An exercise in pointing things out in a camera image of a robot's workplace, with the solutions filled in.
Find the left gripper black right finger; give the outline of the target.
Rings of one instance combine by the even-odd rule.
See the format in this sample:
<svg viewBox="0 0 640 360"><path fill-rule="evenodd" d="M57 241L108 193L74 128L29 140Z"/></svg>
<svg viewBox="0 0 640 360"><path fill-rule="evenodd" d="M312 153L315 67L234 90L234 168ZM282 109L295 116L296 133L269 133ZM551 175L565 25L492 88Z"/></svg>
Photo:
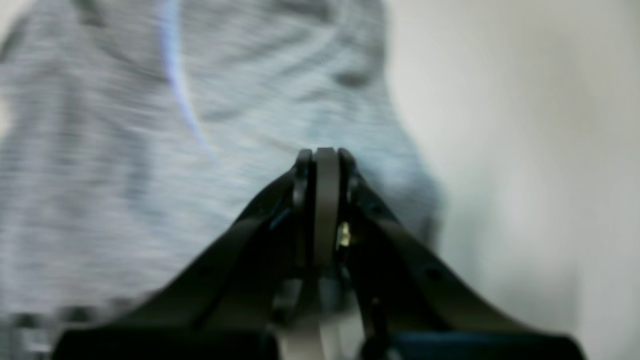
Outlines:
<svg viewBox="0 0 640 360"><path fill-rule="evenodd" d="M334 256L365 330L360 360L583 360L569 335L512 319L471 290L398 221L345 148L315 154L315 227L347 224Z"/></svg>

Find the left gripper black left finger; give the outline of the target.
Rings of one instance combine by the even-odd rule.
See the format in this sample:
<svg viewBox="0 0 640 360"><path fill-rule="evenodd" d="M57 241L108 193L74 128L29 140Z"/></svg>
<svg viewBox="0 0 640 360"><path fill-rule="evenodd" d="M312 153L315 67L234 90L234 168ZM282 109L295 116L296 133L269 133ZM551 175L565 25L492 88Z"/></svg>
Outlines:
<svg viewBox="0 0 640 360"><path fill-rule="evenodd" d="M268 184L169 285L106 325L67 330L55 360L279 360L274 297L309 259L313 151Z"/></svg>

